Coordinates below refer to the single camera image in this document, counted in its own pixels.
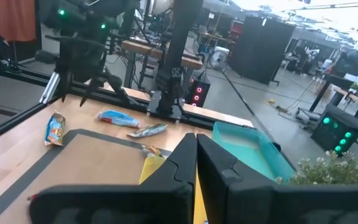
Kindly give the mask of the wooden workbench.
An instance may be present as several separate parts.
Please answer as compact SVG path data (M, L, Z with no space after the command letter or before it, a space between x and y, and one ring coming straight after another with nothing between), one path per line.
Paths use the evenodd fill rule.
M144 56L160 59L162 56L162 51L157 48L153 48L145 45L144 42L136 42L134 39L125 40L122 43L122 48L129 53L128 55L128 63L126 66L126 75L123 81L123 86L126 88L131 88L132 83L132 74L135 66L135 56L136 54L141 54ZM201 59L195 59L188 57L186 54L182 56L181 65L187 68L185 73L185 77L183 79L183 89L187 90L190 85L190 79L195 70L199 70L203 68L203 62Z

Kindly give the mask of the blue orange granola bar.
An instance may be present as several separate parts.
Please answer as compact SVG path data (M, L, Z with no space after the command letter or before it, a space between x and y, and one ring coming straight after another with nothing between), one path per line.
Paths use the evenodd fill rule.
M45 145L63 145L66 118L55 112L49 119L46 128Z

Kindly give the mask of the silver aluminium profile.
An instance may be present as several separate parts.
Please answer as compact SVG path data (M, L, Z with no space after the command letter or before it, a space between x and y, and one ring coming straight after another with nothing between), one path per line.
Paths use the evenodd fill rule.
M42 96L40 97L39 103L46 105L52 99L59 82L60 75L57 72L53 72L44 92L42 93Z

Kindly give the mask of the black leg wooden table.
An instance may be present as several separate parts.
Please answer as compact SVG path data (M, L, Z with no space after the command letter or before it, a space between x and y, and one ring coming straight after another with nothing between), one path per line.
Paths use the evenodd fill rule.
M330 102L332 105L337 106L344 97L350 98L358 102L358 95L351 92L351 86L353 84L354 82L351 80L335 75L328 75L327 80L325 81L323 87L318 92L316 99L314 100L313 104L308 109L308 111L313 112L315 110L319 102L322 100L326 90L331 85L334 85L333 90L335 91L335 95L333 96Z

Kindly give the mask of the black computer tower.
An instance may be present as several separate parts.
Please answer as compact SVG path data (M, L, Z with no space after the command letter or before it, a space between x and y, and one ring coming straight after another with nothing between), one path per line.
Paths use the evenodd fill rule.
M327 105L311 139L324 151L342 157L358 138L358 119L334 105Z
M203 107L211 82L205 73L194 73L190 78L190 84L185 95L185 103L197 107Z

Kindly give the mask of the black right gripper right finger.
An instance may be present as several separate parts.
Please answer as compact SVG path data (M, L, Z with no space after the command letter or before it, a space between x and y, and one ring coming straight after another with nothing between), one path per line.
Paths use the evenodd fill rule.
M272 187L204 134L197 135L198 176L209 224L272 224Z

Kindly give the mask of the white floor fan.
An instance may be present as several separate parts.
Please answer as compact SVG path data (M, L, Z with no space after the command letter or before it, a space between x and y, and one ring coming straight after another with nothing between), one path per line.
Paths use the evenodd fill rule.
M230 50L224 47L216 46L209 55L209 66L215 70L223 70L227 67Z

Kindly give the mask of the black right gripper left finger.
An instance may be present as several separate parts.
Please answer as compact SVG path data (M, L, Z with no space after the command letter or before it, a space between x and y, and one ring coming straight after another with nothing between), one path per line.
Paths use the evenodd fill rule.
M197 140L187 133L165 162L140 185L163 187L164 185L195 184Z

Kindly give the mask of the potted plant white flowers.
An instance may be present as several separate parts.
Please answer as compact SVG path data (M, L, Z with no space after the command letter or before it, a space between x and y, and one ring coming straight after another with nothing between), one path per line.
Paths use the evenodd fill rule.
M351 152L340 159L334 151L326 151L326 157L314 162L304 158L298 169L288 178L277 177L279 184L290 185L356 185L358 184L358 160Z

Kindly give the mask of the black monitor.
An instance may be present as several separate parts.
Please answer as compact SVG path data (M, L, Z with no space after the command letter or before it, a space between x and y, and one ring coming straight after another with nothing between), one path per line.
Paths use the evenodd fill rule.
M351 49L341 52L333 68L333 74L337 76L344 76L345 74L358 76L358 50Z

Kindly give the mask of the teal plastic tray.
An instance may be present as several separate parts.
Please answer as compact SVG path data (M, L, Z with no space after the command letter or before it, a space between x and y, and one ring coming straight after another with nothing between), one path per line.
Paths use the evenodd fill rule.
M216 122L212 140L245 165L280 184L286 184L294 174L273 142L256 129Z

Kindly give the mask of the yellow plastic tray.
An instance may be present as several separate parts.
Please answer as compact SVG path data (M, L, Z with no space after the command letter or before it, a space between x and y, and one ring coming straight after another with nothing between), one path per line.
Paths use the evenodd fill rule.
M139 183L143 183L150 177L166 160L166 157L150 156L145 159L142 173L140 175ZM209 224L204 207L203 196L198 178L198 171L196 171L196 188L195 188L195 208L193 224Z

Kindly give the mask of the red tool cabinet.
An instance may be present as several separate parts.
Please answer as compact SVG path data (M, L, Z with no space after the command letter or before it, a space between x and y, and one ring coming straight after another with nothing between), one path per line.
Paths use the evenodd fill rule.
M244 23L242 21L233 20L230 34L234 37L241 35L243 30Z

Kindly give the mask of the brown silicone baking mat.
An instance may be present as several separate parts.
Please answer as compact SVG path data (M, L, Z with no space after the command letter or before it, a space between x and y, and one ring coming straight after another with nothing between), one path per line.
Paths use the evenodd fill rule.
M139 184L143 144L87 130L67 133L0 196L0 224L31 224L27 197L55 185Z

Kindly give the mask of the tall black cabinet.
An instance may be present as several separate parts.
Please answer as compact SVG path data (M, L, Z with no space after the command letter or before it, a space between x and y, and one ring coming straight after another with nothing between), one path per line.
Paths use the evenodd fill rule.
M231 50L229 66L240 77L269 85L275 79L295 26L261 17L246 17Z

